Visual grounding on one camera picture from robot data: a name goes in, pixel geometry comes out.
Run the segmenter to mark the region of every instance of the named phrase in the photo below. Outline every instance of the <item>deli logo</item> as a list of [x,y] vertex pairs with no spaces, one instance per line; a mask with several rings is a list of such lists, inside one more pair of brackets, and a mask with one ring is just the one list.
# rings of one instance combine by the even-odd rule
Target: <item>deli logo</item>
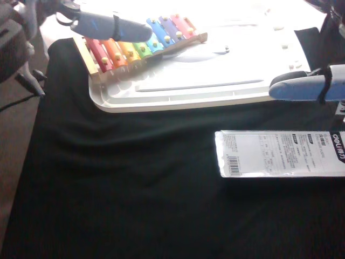
[[340,132],[329,132],[332,139],[332,143],[335,149],[335,153],[338,156],[338,159],[345,163],[345,148],[343,141],[340,136]]

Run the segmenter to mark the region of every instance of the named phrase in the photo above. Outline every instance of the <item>rainbow xylophone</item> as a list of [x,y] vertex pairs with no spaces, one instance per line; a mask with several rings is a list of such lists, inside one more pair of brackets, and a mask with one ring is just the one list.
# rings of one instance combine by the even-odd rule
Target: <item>rainbow xylophone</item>
[[189,19],[180,15],[161,16],[159,19],[147,19],[146,22],[153,31],[151,39],[147,42],[129,43],[115,42],[113,39],[73,38],[93,81],[100,80],[100,73],[135,65],[159,54],[182,49],[192,42],[203,43],[208,37],[207,33],[198,33]]

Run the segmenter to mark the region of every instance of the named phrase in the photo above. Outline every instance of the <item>wooden xylophone frame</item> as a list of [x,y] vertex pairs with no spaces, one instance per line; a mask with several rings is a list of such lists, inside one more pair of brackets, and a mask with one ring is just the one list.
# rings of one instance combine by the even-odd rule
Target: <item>wooden xylophone frame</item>
[[198,33],[186,17],[181,18],[179,15],[171,15],[170,18],[161,16],[158,20],[147,19],[147,23],[151,26],[153,35],[146,43],[73,38],[94,84],[101,83],[102,73],[135,65],[158,55],[176,53],[193,42],[204,43],[208,38],[206,32]]

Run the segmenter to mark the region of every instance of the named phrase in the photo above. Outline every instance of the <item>brown floor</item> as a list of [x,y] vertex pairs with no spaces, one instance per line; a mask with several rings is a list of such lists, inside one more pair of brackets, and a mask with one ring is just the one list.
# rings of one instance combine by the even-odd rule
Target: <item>brown floor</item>
[[[45,72],[47,59],[41,36],[37,35],[31,43],[35,46],[35,55],[29,65]],[[30,94],[11,78],[0,84],[0,107]],[[0,113],[0,252],[37,106],[38,99],[32,98]]]

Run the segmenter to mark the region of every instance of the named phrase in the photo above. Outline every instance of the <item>wire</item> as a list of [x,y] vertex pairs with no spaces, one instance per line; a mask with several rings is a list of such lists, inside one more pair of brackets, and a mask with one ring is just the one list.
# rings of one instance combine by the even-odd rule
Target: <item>wire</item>
[[5,105],[5,106],[3,106],[3,107],[0,107],[0,112],[3,112],[3,111],[5,111],[7,108],[10,108],[10,107],[15,106],[15,105],[17,105],[17,104],[21,104],[21,103],[23,103],[23,102],[25,102],[25,101],[28,101],[28,100],[30,100],[32,97],[35,97],[35,96],[36,96],[35,94],[32,94],[32,95],[27,96],[27,97],[25,97],[25,98],[23,98],[23,99],[20,99],[20,100],[18,100],[18,101],[14,101],[14,102],[12,102],[12,103],[10,103],[10,104],[7,104],[7,105]]

